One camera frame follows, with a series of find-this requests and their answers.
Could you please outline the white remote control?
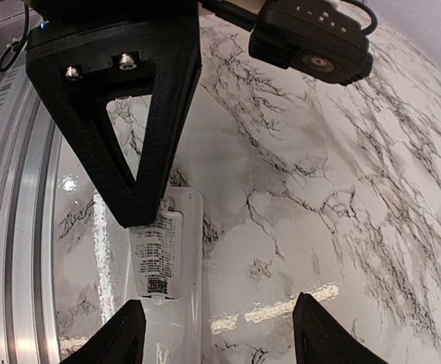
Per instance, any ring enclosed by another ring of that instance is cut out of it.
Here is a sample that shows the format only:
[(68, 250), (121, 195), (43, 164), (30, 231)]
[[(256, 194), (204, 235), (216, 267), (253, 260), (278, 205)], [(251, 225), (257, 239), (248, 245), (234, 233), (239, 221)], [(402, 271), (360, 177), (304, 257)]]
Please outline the white remote control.
[(202, 327), (203, 199), (171, 187), (156, 220), (128, 231), (126, 300), (146, 317), (143, 362), (199, 363)]

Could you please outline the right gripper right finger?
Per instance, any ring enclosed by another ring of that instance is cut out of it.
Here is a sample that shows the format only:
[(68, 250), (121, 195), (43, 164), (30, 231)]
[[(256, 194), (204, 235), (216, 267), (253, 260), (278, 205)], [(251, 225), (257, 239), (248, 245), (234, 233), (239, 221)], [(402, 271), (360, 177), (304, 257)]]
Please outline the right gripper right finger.
[(384, 363), (350, 335), (310, 294), (301, 293), (292, 314), (297, 363)]

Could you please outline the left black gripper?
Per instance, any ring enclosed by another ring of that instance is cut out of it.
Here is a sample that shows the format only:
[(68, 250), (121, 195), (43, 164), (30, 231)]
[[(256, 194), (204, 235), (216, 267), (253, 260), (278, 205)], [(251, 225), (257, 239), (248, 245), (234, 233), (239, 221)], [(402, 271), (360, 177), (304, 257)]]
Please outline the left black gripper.
[(200, 75), (197, 1), (29, 1), (26, 72), (116, 221), (159, 211)]

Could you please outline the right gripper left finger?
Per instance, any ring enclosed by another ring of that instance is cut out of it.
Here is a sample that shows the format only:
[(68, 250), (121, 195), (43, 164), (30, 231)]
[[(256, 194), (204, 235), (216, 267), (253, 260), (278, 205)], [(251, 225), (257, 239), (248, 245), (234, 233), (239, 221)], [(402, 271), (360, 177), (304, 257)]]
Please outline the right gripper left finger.
[(128, 300), (62, 364), (141, 364), (146, 317), (140, 300)]

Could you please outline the white battery compartment cover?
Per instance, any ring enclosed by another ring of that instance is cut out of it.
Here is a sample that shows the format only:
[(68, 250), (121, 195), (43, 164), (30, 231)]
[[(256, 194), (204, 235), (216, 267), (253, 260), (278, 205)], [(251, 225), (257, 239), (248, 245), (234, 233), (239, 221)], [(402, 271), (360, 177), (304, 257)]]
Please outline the white battery compartment cover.
[(130, 229), (134, 283), (141, 297), (180, 297), (183, 215), (160, 212), (147, 226)]

